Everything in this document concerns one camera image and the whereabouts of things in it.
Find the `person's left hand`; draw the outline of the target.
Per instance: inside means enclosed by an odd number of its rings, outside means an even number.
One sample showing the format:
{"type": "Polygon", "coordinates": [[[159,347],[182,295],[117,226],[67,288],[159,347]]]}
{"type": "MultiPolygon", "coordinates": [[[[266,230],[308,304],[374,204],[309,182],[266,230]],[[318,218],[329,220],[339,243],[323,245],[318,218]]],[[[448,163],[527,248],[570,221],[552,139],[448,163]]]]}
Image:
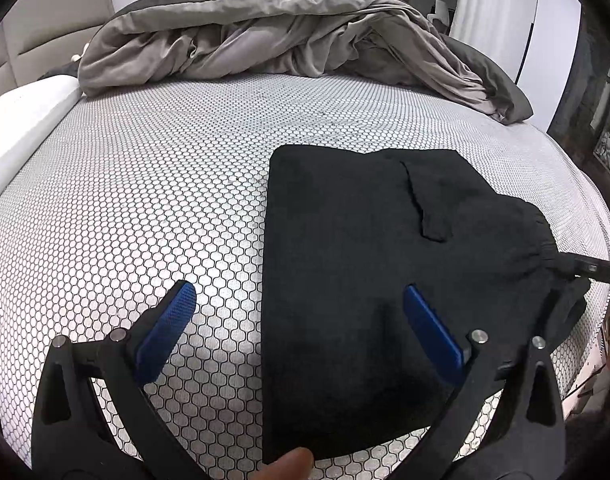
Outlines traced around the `person's left hand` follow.
{"type": "Polygon", "coordinates": [[[308,448],[295,448],[252,474],[252,480],[307,480],[314,467],[308,448]]]}

